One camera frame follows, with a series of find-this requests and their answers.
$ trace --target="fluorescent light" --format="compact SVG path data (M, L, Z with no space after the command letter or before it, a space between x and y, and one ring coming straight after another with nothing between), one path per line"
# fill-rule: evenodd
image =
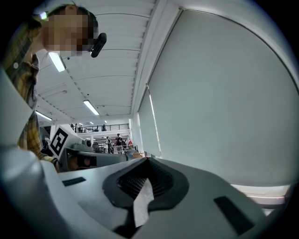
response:
M47 18L47 14L45 12L40 14L41 19L46 19Z
M38 111L36 111L36 113L44 118L46 118L47 120L52 120L51 118L49 118L48 116L45 116L44 114L42 113L39 113Z
M99 115L99 113L97 112L97 110L92 106L92 104L89 102L89 100L84 100L83 101L84 104L86 104L86 106L95 114L95 115Z
M56 66L57 70L59 72L62 72L65 70L65 66L63 64L62 59L60 58L60 56L58 55L58 53L56 52L49 52L49 55L52 59L52 62L54 63L54 65Z

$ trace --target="ear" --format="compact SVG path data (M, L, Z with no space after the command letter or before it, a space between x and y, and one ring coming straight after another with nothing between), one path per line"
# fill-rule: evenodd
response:
M78 7L76 5L67 5L65 7L65 15L77 15Z

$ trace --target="yellow plaid shirt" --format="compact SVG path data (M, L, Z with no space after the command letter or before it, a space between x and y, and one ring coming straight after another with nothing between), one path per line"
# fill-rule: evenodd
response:
M40 31L40 22L33 20L35 27L24 23L19 27L12 37L7 52L3 58L2 65L8 77L16 87L19 94L34 110L36 107L35 85L39 71L39 61L36 55L32 56L31 62L24 61L30 46ZM30 150L40 159L53 161L54 158L41 153L42 143L39 134L37 114L34 111L18 141L19 147Z

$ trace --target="black railing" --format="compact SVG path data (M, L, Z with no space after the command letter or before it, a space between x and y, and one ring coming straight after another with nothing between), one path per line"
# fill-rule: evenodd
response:
M77 133L91 133L91 132L117 131L123 129L129 129L129 124L77 127L74 128L74 131Z

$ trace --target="shirt button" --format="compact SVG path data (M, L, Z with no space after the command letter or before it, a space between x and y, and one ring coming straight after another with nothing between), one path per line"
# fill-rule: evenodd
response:
M19 67L19 64L17 62L14 63L14 68L17 69Z

